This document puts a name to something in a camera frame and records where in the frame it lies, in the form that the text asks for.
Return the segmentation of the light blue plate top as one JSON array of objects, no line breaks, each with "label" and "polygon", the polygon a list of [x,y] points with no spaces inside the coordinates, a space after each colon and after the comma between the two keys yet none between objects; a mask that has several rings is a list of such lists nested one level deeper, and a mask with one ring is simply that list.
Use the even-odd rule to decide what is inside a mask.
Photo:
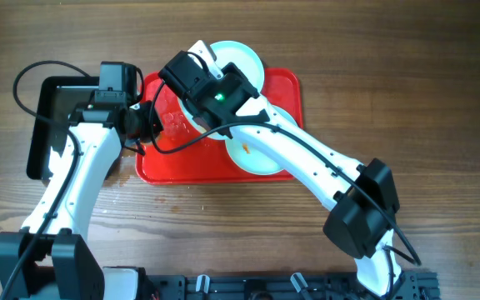
[{"label": "light blue plate top", "polygon": [[234,63],[248,81],[259,91],[263,89],[265,72],[262,60],[247,45],[236,41],[220,41],[210,45],[216,55],[215,63],[224,68],[229,63]]}]

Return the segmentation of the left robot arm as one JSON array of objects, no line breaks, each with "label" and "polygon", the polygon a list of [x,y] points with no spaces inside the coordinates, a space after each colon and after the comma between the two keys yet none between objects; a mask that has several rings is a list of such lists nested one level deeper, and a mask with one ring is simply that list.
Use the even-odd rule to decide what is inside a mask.
[{"label": "left robot arm", "polygon": [[29,110],[65,134],[62,156],[41,201],[17,232],[0,232],[2,299],[154,299],[142,267],[100,267],[87,244],[95,202],[129,141],[156,137],[156,111],[141,105],[140,68],[102,62],[97,89],[62,120]]}]

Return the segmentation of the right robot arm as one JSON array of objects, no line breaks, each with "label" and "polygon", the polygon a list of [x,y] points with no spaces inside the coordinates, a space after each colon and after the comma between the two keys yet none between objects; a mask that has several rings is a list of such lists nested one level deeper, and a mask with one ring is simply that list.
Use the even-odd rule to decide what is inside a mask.
[{"label": "right robot arm", "polygon": [[158,76],[207,135],[245,142],[299,180],[329,211],[323,231],[354,258],[359,283],[375,296],[393,295],[400,205],[384,162],[363,165],[289,122],[263,96],[262,60],[247,50],[181,51]]}]

